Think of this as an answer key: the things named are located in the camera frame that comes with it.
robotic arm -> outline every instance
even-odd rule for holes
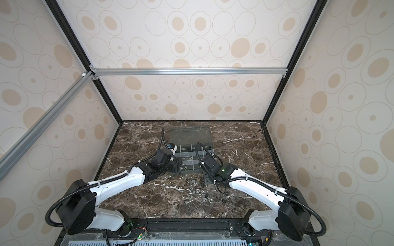
[[[115,194],[148,183],[166,172],[179,173],[182,162],[174,156],[177,147],[174,144],[170,146],[174,146],[173,149],[158,149],[150,161],[139,161],[123,173],[89,183],[81,179],[75,181],[65,196],[48,210],[46,222],[51,226],[64,227],[70,235],[96,228],[115,231],[121,237],[127,236],[132,226],[128,216],[123,211],[110,211],[99,208],[99,205]],[[255,179],[230,163],[220,165],[216,163],[214,154],[209,152],[200,165],[214,184],[229,184],[231,188],[243,191],[271,208],[252,212],[243,225],[246,234],[253,235],[263,229],[281,230],[296,241],[301,241],[304,233],[324,235],[326,227],[323,220],[305,205],[304,197],[295,187],[286,190]],[[50,219],[54,209],[62,223]],[[320,218],[322,230],[319,233],[305,231],[311,213],[318,220]]]
[[[152,159],[139,161],[129,171],[98,181],[85,183],[77,180],[65,196],[46,213],[46,222],[51,226],[64,227],[69,235],[85,229],[108,229],[125,237],[130,233],[132,223],[123,211],[99,208],[100,203],[111,196],[134,186],[139,186],[169,173],[179,173],[182,162],[174,156],[177,147],[158,149]],[[56,212],[62,223],[55,223],[50,214]]]
[[[295,241],[301,241],[304,233],[317,236],[325,234],[324,222],[306,205],[307,202],[298,189],[290,187],[286,190],[265,183],[230,163],[222,166],[215,161],[214,154],[206,152],[201,166],[213,184],[229,184],[231,188],[240,190],[271,208],[268,211],[252,212],[248,223],[243,226],[246,234],[253,235],[263,229],[280,230]],[[320,233],[306,231],[311,214],[322,224]]]

red wire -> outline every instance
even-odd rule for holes
[[[132,231],[134,231],[134,230],[136,230],[136,229],[143,229],[144,231],[148,231],[148,230],[146,229],[145,226],[141,226],[141,227],[135,228],[135,229],[133,229]]]

marble tabletop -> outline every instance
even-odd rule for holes
[[[100,179],[123,172],[139,159],[150,156],[157,148],[165,127],[208,126],[214,150],[224,162],[267,183],[281,186],[261,126],[258,122],[124,122],[101,171]],[[215,185],[204,186],[202,174],[165,174],[147,184],[130,188],[102,202],[101,207],[122,209],[130,218],[243,218],[249,209],[268,210],[260,201],[228,188],[219,193]],[[187,195],[193,187],[207,193]]]

screw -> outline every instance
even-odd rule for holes
[[[185,201],[185,204],[188,205],[188,204],[191,203],[192,201],[194,201],[194,199],[191,199],[190,201]]]

wall panel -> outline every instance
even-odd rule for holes
[[[94,178],[117,127],[88,82],[0,181],[1,246],[54,245],[61,228],[45,223],[46,211],[72,182]]]
[[[38,0],[0,8],[0,157],[84,71]]]
[[[394,239],[393,10],[331,1],[267,124],[290,184],[328,225],[322,246]]]
[[[315,1],[59,1],[97,68],[286,67]]]
[[[102,76],[123,120],[261,120],[280,74]]]

